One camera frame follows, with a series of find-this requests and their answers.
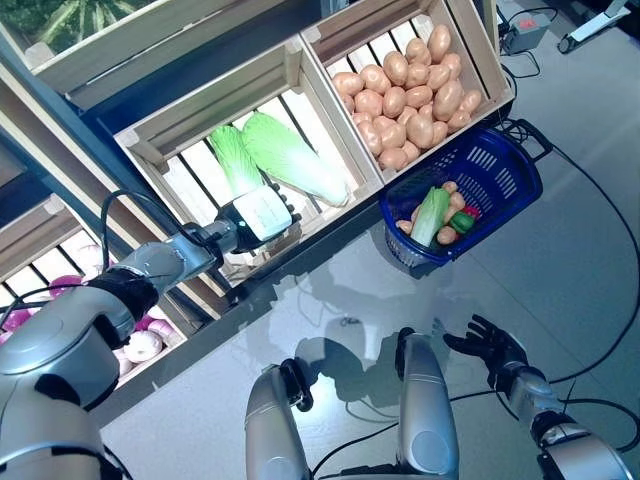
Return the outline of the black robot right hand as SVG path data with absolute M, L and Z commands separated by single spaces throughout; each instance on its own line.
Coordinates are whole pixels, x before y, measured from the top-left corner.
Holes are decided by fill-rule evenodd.
M 517 373 L 529 366 L 526 351 L 508 332 L 473 314 L 463 337 L 445 333 L 452 350 L 481 359 L 488 370 L 487 383 L 497 392 L 509 393 Z

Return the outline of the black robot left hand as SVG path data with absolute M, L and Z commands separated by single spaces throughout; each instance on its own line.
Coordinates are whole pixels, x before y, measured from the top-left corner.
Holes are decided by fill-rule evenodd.
M 297 221 L 293 207 L 278 189 L 268 185 L 235 198 L 224 209 L 224 216 L 235 226 L 234 253 L 246 253 L 267 244 Z

